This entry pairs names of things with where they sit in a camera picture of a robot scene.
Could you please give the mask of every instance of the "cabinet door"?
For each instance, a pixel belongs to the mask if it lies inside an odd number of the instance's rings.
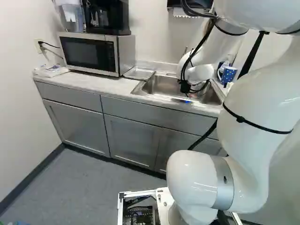
[[[154,169],[161,129],[106,114],[104,118],[111,156]]]
[[[178,150],[187,150],[188,147],[198,140],[200,136],[191,135],[179,131],[163,128],[159,141],[155,170],[161,173],[166,172],[168,158]],[[221,150],[221,144],[217,140],[206,138],[194,148],[194,151],[217,155]]]
[[[110,157],[103,114],[44,100],[63,142]]]

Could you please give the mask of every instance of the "microwave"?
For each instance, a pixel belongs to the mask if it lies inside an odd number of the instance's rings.
[[[66,66],[71,70],[122,76],[135,66],[135,36],[59,32]]]

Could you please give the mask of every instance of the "electrical outlet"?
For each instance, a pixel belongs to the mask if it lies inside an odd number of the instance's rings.
[[[39,45],[39,41],[43,41],[42,39],[39,39],[39,38],[36,38],[36,39],[34,39],[33,40],[34,41],[34,46],[35,46],[35,48],[36,48],[36,50],[37,50],[37,53],[38,54],[41,54],[41,53],[43,53],[43,51],[42,51],[42,49],[41,49],[41,46]]]

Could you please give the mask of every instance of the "mug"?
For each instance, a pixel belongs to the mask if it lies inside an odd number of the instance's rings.
[[[221,83],[224,85],[225,83],[233,81],[237,71],[238,69],[234,67],[224,67]]]

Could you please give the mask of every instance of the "cup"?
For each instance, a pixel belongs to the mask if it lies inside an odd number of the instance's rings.
[[[224,67],[221,83],[224,85],[225,83],[233,81],[237,71],[238,69],[234,67]]]

